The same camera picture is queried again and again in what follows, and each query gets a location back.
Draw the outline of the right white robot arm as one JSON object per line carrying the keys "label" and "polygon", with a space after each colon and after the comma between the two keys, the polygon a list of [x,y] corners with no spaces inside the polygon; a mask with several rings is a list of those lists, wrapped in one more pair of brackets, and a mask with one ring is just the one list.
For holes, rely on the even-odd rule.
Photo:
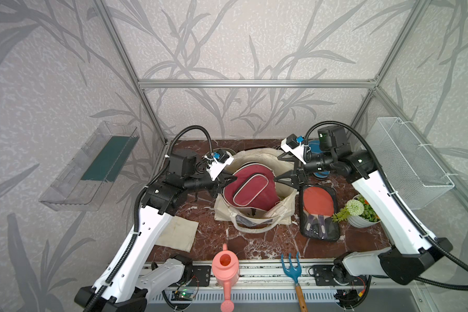
{"label": "right white robot arm", "polygon": [[388,180],[378,157],[368,142],[352,127],[337,121],[311,126],[300,137],[294,134],[281,142],[279,160],[294,168],[275,178],[278,183],[300,189],[307,176],[315,172],[335,172],[344,178],[372,205],[386,232],[391,247],[374,252],[346,253],[334,260],[339,278],[387,276],[400,285],[413,280],[435,287],[468,291],[468,285],[454,285],[422,278],[441,258],[447,258],[468,272],[468,265],[451,254],[452,244],[437,237],[413,213]]}

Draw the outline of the blue hand rake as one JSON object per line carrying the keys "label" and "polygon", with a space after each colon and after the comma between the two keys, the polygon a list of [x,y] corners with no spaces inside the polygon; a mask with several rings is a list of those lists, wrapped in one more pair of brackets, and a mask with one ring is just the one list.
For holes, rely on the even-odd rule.
{"label": "blue hand rake", "polygon": [[300,264],[300,257],[299,257],[299,253],[296,254],[296,266],[293,265],[292,263],[292,255],[289,254],[288,256],[288,262],[289,262],[289,266],[287,267],[285,265],[285,258],[284,258],[284,255],[282,254],[281,256],[281,264],[282,264],[282,269],[283,269],[283,272],[285,273],[285,275],[289,278],[292,279],[292,281],[294,282],[294,285],[295,285],[295,291],[296,291],[296,296],[297,296],[297,299],[298,299],[298,304],[299,304],[299,308],[300,308],[300,311],[301,312],[308,312],[308,307],[306,305],[306,302],[305,302],[305,297],[304,297],[304,294],[303,294],[303,291],[302,291],[302,288],[298,282],[298,279],[300,278],[301,274],[302,274],[302,266]]}

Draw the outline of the clear plastic shelf tray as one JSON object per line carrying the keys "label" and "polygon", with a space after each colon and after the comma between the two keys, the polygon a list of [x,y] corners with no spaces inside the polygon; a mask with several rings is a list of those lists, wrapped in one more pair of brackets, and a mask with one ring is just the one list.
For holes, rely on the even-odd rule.
{"label": "clear plastic shelf tray", "polygon": [[136,126],[101,122],[39,202],[54,211],[98,211],[139,139]]}

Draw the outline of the olive green paddle case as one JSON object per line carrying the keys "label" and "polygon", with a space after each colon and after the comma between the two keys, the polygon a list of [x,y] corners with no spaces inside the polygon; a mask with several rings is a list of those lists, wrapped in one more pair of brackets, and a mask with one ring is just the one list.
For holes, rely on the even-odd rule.
{"label": "olive green paddle case", "polygon": [[230,155],[232,155],[232,156],[236,155],[236,153],[237,153],[236,151],[234,151],[234,150],[231,149],[231,148],[224,148],[224,147],[222,147],[222,148],[217,148],[217,149],[215,149],[215,152],[220,152],[220,151],[228,152],[228,153],[229,153]]}

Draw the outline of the beige gardening glove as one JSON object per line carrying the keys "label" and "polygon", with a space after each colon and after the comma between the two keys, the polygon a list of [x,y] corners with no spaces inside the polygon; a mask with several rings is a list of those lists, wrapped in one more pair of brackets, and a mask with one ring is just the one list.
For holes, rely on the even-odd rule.
{"label": "beige gardening glove", "polygon": [[182,252],[190,252],[198,226],[198,222],[175,216],[165,227],[155,244]]}

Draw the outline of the maroon paddle case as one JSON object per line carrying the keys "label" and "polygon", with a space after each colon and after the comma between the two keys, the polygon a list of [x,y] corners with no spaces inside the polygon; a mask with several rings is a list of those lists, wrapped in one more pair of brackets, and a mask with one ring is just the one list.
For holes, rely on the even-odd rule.
{"label": "maroon paddle case", "polygon": [[250,162],[241,166],[233,176],[236,180],[222,192],[228,204],[236,208],[269,211],[280,202],[275,175],[269,167]]}

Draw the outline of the potted flower plant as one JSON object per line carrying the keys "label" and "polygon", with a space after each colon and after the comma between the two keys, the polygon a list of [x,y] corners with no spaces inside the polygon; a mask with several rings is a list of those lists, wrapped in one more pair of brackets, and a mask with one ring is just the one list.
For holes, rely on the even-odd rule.
{"label": "potted flower plant", "polygon": [[380,217],[361,194],[346,202],[345,206],[331,216],[336,223],[347,221],[356,228],[368,228],[379,224]]}

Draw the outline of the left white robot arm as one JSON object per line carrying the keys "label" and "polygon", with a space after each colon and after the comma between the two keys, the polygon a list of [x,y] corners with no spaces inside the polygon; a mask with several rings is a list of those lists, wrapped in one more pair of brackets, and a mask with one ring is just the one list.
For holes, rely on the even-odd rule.
{"label": "left white robot arm", "polygon": [[235,177],[224,172],[233,156],[213,148],[201,160],[194,151],[173,152],[180,138],[199,130],[208,144],[208,131],[199,125],[182,129],[171,141],[158,173],[138,193],[133,205],[133,228],[105,272],[94,285],[80,288],[75,303],[83,311],[145,311],[148,299],[183,278],[188,266],[181,257],[173,257],[152,270],[150,280],[139,286],[139,275],[157,239],[171,223],[187,196],[200,191],[216,195]]}

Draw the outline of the pink watering can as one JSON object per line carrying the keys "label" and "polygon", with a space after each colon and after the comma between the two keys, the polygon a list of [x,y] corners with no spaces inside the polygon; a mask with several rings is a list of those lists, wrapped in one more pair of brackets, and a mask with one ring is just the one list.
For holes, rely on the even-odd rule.
{"label": "pink watering can", "polygon": [[231,299],[231,290],[240,278],[240,265],[238,257],[228,250],[227,244],[223,244],[222,251],[215,255],[212,261],[212,273],[223,289],[224,301],[220,305],[220,310],[232,312],[235,304]]}

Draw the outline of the clear case red paddles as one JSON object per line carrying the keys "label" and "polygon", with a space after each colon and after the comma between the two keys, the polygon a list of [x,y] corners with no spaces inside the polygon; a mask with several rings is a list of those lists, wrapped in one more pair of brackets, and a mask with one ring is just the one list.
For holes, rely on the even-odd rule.
{"label": "clear case red paddles", "polygon": [[322,185],[304,185],[298,195],[300,233],[308,239],[335,242],[341,236],[332,216],[338,212],[336,192]]}

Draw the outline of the beige canvas tote bag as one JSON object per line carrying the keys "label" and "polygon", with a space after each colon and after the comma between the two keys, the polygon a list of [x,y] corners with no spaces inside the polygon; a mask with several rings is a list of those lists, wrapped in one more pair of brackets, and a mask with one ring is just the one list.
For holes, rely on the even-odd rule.
{"label": "beige canvas tote bag", "polygon": [[[278,160],[283,152],[274,148],[259,148],[242,151],[234,155],[226,172],[233,175],[241,166],[255,162],[269,167],[275,177],[293,169],[292,164]],[[276,183],[276,191],[280,202],[269,211],[251,208],[236,208],[227,203],[222,193],[217,196],[214,212],[216,221],[231,222],[234,227],[245,233],[263,233],[277,225],[290,225],[295,214],[295,200],[298,191],[282,183]]]}

